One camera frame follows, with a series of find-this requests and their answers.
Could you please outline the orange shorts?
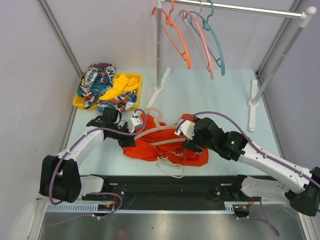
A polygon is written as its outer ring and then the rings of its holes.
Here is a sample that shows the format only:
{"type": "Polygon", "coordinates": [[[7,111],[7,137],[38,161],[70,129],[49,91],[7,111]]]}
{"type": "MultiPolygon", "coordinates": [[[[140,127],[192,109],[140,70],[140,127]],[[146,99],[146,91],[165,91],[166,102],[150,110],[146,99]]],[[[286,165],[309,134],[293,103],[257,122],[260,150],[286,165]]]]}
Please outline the orange shorts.
{"type": "Polygon", "coordinates": [[[155,131],[158,126],[150,114],[141,117],[146,120],[142,136],[135,137],[135,146],[123,147],[123,154],[133,159],[155,162],[159,157],[168,159],[173,164],[201,167],[209,162],[209,151],[197,154],[183,148],[185,138],[175,134],[175,126],[155,131]]]}

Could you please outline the beige hanger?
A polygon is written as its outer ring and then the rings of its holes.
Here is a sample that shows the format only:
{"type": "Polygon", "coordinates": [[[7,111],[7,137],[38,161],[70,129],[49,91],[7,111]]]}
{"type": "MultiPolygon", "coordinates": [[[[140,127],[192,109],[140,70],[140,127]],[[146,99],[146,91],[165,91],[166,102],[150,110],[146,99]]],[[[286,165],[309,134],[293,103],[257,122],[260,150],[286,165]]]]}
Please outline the beige hanger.
{"type": "MultiPolygon", "coordinates": [[[[160,108],[154,107],[154,106],[149,106],[147,107],[144,112],[146,114],[155,111],[158,113],[158,116],[155,117],[153,119],[153,122],[155,124],[154,128],[148,129],[148,130],[144,130],[142,133],[139,133],[138,135],[136,135],[134,137],[135,140],[138,140],[140,138],[142,138],[143,136],[150,134],[150,133],[154,133],[154,132],[159,132],[159,131],[164,131],[164,130],[175,130],[176,126],[175,125],[166,125],[166,126],[161,126],[160,125],[160,120],[162,119],[163,116],[163,112],[160,108]]],[[[151,143],[151,145],[153,146],[159,146],[159,145],[164,145],[164,144],[171,144],[171,143],[182,143],[186,140],[185,137],[182,138],[173,138],[173,139],[168,139],[168,140],[163,140],[163,141],[156,141],[151,143]]]]}

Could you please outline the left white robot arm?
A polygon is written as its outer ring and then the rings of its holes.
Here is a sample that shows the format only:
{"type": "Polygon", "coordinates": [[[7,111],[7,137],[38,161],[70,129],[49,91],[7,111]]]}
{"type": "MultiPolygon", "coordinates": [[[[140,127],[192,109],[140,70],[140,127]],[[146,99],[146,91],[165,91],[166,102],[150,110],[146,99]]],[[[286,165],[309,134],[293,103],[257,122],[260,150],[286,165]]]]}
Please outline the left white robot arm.
{"type": "Polygon", "coordinates": [[[100,200],[107,199],[111,188],[104,184],[103,178],[92,174],[82,176],[79,167],[106,139],[116,140],[120,147],[135,145],[134,137],[143,120],[136,112],[124,124],[121,120],[119,110],[107,107],[101,115],[86,124],[75,143],[56,155],[47,155],[42,161],[39,193],[48,197],[52,205],[73,203],[88,194],[94,194],[100,200]]]}

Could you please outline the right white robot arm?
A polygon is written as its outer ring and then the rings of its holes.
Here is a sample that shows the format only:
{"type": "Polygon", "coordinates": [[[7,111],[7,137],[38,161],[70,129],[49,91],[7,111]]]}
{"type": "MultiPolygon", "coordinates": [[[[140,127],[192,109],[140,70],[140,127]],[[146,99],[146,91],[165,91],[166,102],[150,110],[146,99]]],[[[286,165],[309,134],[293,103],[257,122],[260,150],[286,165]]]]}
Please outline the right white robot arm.
{"type": "Polygon", "coordinates": [[[239,175],[231,196],[268,198],[288,203],[297,212],[314,217],[320,209],[320,169],[309,169],[275,156],[256,145],[241,129],[225,132],[210,118],[181,120],[176,135],[185,136],[183,148],[197,154],[211,150],[228,161],[256,168],[271,180],[239,175]]]}

